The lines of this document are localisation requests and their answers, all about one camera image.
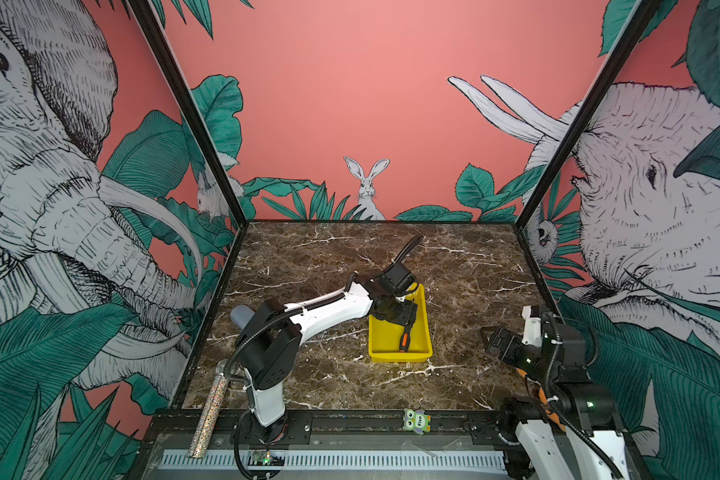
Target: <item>yellow plastic bin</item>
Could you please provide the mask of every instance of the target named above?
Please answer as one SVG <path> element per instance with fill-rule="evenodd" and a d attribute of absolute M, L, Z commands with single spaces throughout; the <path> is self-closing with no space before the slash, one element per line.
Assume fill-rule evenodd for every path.
<path fill-rule="evenodd" d="M 427 305 L 424 302 L 424 286 L 419 284 L 412 294 L 406 296 L 418 305 L 416 323 L 411 328 L 411 346 L 408 352 L 400 352 L 400 337 L 404 327 L 368 316 L 368 354 L 374 362 L 419 363 L 432 356 L 432 338 L 427 323 Z"/>

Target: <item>glittery stick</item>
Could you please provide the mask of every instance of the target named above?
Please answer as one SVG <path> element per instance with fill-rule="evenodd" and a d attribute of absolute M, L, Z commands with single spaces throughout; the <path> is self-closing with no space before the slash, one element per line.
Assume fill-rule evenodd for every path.
<path fill-rule="evenodd" d="M 213 427 L 216 425 L 221 404 L 224 402 L 226 386 L 230 383 L 229 380 L 224 378 L 225 364 L 226 359 L 221 360 L 219 364 L 216 365 L 216 375 L 213 377 L 213 385 L 211 386 L 211 391 L 208 393 L 206 404 L 202 408 L 200 423 L 197 424 L 195 436 L 192 437 L 192 445 L 190 445 L 190 450 L 187 453 L 189 457 L 202 458 L 208 450 L 208 444 L 213 434 Z"/>

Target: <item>pink wall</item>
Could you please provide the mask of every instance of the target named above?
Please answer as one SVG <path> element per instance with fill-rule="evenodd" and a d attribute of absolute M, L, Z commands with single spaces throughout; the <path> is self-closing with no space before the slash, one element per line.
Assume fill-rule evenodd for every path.
<path fill-rule="evenodd" d="M 448 77 L 487 93 L 480 75 L 489 75 L 557 117 L 584 97 L 604 58 L 605 0 L 281 0 L 255 10 L 211 0 L 213 38 L 164 3 L 190 86 L 212 74 L 240 81 L 243 142 L 231 176 L 326 181 L 342 198 L 359 186 L 344 156 L 366 173 L 389 158 L 374 180 L 387 219 L 422 204 L 464 210 L 454 185 L 468 163 L 497 188 L 525 167 L 532 145 L 489 125 Z M 254 205 L 259 218 L 280 217 L 258 197 Z"/>

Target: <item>marble table surface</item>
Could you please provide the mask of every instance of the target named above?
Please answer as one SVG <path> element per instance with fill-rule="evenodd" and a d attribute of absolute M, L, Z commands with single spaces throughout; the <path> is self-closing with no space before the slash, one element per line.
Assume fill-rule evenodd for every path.
<path fill-rule="evenodd" d="M 334 291 L 354 270 L 385 267 L 416 234 L 424 240 L 405 264 L 426 289 L 432 358 L 372 362 L 368 319 L 344 322 L 302 345 L 285 380 L 286 408 L 481 409 L 524 396 L 517 372 L 487 356 L 480 338 L 482 326 L 522 332 L 523 305 L 542 303 L 510 226 L 253 223 L 183 407 L 202 408 L 216 364 L 234 350 L 233 307 Z M 245 404 L 232 384 L 224 407 Z"/>

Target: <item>owl figurine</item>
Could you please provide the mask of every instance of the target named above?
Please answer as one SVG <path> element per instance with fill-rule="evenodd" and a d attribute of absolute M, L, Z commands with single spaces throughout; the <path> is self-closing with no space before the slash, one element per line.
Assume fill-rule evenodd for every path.
<path fill-rule="evenodd" d="M 429 421 L 431 419 L 429 415 L 424 414 L 424 410 L 413 411 L 406 408 L 403 415 L 403 430 L 423 435 L 424 432 L 429 432 Z"/>

